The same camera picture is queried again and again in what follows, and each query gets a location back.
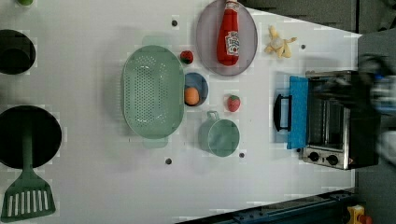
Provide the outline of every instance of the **red fruit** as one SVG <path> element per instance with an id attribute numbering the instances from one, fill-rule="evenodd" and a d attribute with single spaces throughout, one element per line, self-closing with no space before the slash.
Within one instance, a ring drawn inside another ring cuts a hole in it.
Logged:
<path id="1" fill-rule="evenodd" d="M 194 56 L 192 55 L 192 52 L 189 50 L 184 50 L 183 52 L 180 53 L 180 60 L 183 63 L 189 64 L 194 61 Z"/>
<path id="2" fill-rule="evenodd" d="M 228 110 L 230 110 L 231 112 L 235 112 L 236 110 L 238 110 L 240 105 L 241 100 L 235 95 L 230 96 L 227 100 Z"/>

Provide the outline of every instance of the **toaster oven knob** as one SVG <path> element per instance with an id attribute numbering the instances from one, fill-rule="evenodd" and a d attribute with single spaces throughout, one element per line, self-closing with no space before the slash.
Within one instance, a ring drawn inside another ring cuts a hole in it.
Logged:
<path id="1" fill-rule="evenodd" d="M 308 156 L 311 161 L 318 161 L 319 160 L 319 154 L 316 152 L 311 152 Z"/>
<path id="2" fill-rule="evenodd" d="M 326 161 L 328 161 L 330 165 L 336 165 L 338 163 L 338 158 L 334 155 L 331 155 L 326 158 Z"/>

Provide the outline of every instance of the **egg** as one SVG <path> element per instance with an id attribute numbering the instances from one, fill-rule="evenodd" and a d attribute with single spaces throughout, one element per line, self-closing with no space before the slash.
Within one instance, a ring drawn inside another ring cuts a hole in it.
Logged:
<path id="1" fill-rule="evenodd" d="M 189 87 L 184 90 L 184 102 L 186 102 L 187 105 L 197 105 L 199 99 L 199 92 L 194 87 Z"/>

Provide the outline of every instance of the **white plate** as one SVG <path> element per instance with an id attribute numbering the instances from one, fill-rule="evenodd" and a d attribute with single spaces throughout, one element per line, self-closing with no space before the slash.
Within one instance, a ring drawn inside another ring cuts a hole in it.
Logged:
<path id="1" fill-rule="evenodd" d="M 233 66 L 218 62 L 217 43 L 219 28 L 225 8 L 224 0 L 211 3 L 202 12 L 196 30 L 196 46 L 205 67 L 223 76 L 235 76 L 244 72 L 251 64 L 257 50 L 257 30 L 250 13 L 239 4 L 239 60 Z"/>

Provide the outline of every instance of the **small blue bowl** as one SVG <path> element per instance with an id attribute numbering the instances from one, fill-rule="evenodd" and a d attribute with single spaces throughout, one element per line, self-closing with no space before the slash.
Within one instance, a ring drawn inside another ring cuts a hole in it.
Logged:
<path id="1" fill-rule="evenodd" d="M 206 79 L 198 73 L 188 73 L 186 75 L 186 80 L 184 83 L 184 90 L 190 87 L 194 87 L 195 89 L 197 89 L 200 96 L 200 100 L 198 104 L 190 105 L 190 106 L 198 106 L 203 104 L 209 93 L 209 88 L 207 87 Z"/>

